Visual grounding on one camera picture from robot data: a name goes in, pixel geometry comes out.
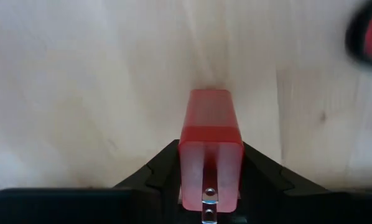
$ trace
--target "wooden surface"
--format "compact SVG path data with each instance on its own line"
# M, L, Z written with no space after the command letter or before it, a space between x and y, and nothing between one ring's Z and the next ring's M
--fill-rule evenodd
M243 139L326 187L372 186L364 0L0 1L0 189L112 186L226 88Z

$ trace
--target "black and red object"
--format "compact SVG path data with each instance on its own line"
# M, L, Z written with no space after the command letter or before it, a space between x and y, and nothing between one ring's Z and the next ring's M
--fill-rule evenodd
M113 188L0 190L0 223L370 220L372 192L332 192L242 142L226 90L192 91L181 140Z
M353 18L346 32L346 49L357 61L372 65L372 0Z

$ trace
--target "light wood grain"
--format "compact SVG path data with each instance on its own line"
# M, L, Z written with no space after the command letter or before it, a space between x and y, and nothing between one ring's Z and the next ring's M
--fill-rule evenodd
M0 188L112 186L179 138L194 88L243 139L328 187L372 184L364 0L0 1Z

